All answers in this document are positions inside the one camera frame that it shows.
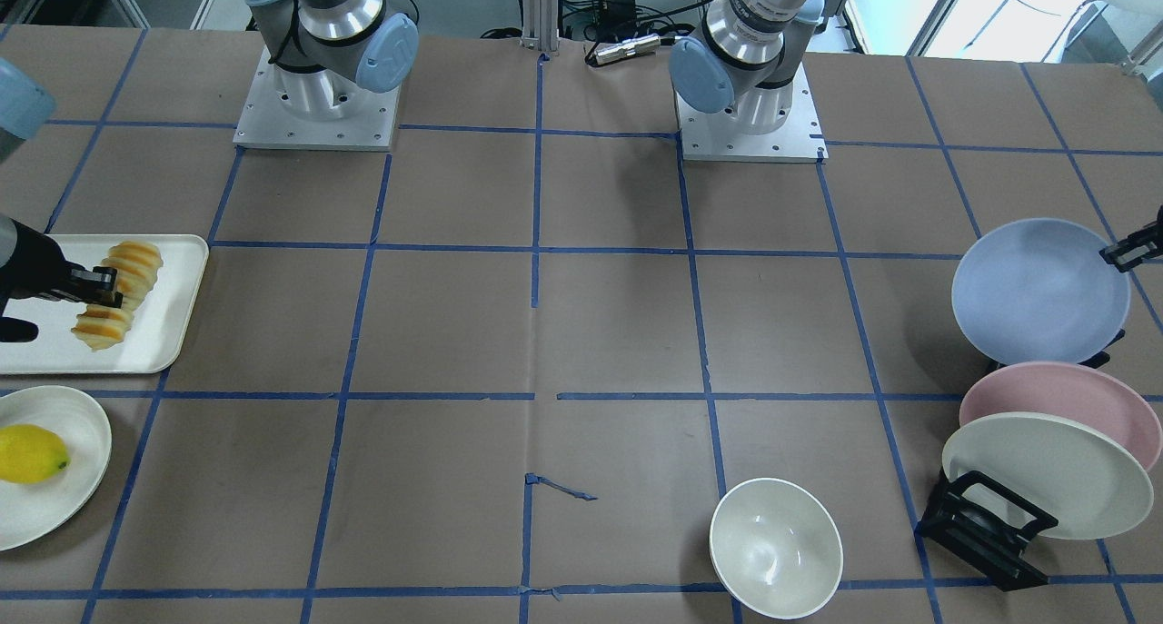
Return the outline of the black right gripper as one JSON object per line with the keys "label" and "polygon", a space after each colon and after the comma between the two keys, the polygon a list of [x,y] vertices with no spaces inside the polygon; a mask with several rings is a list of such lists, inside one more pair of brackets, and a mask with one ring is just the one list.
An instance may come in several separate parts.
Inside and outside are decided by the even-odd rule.
{"label": "black right gripper", "polygon": [[1,217],[1,310],[13,300],[42,297],[121,308],[119,272],[107,265],[71,265],[50,236]]}

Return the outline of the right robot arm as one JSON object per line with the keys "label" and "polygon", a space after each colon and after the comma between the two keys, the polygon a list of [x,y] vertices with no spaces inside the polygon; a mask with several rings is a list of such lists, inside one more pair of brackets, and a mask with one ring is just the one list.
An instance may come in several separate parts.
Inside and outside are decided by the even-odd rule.
{"label": "right robot arm", "polygon": [[[233,136],[258,151],[386,152],[418,24],[388,0],[244,0],[265,45]],[[83,302],[100,322],[131,310],[159,272],[149,248],[94,268],[3,217],[1,302]]]}

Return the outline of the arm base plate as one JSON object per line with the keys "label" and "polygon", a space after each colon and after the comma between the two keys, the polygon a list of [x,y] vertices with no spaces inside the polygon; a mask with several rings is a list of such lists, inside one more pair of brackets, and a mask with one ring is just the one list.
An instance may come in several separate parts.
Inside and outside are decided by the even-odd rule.
{"label": "arm base plate", "polygon": [[370,93],[333,71],[297,74],[261,52],[233,143],[263,151],[388,153],[400,94]]}
{"label": "arm base plate", "polygon": [[755,87],[716,114],[695,110],[679,94],[675,106],[687,162],[816,163],[830,157],[802,65],[792,83],[778,89]]}

